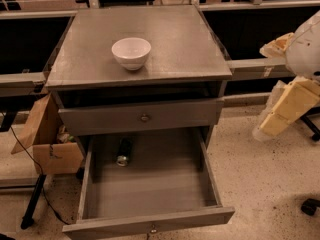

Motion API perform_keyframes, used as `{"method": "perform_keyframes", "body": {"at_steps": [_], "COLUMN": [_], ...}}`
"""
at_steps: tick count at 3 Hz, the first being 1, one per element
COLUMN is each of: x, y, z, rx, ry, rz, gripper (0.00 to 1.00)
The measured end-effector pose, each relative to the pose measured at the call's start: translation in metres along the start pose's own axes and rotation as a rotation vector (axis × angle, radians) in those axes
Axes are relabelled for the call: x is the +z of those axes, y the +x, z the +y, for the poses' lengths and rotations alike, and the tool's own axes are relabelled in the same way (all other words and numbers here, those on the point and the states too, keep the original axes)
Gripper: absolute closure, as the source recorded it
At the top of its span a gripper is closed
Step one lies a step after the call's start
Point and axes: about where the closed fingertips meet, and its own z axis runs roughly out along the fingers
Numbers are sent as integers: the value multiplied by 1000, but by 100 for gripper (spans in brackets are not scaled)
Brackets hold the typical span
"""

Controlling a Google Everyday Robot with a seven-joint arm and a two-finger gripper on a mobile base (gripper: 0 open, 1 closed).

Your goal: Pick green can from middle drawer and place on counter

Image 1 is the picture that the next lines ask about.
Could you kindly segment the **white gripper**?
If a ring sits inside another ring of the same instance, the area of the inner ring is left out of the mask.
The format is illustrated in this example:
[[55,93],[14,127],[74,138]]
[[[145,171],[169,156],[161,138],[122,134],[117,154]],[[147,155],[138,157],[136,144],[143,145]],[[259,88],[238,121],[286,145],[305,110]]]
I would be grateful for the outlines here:
[[[293,35],[290,32],[263,45],[260,54],[266,58],[284,57]],[[258,141],[273,139],[319,102],[318,81],[301,76],[288,84],[278,81],[258,117],[258,123],[252,131],[253,137]]]

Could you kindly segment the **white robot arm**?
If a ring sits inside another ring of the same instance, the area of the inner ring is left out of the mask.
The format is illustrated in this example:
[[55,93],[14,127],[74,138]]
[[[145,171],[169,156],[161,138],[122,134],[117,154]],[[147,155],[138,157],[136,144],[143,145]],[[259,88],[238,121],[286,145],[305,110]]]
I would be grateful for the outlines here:
[[260,53],[267,58],[284,58],[295,75],[288,84],[279,80],[252,134],[266,141],[284,132],[320,102],[320,11],[287,33],[265,44]]

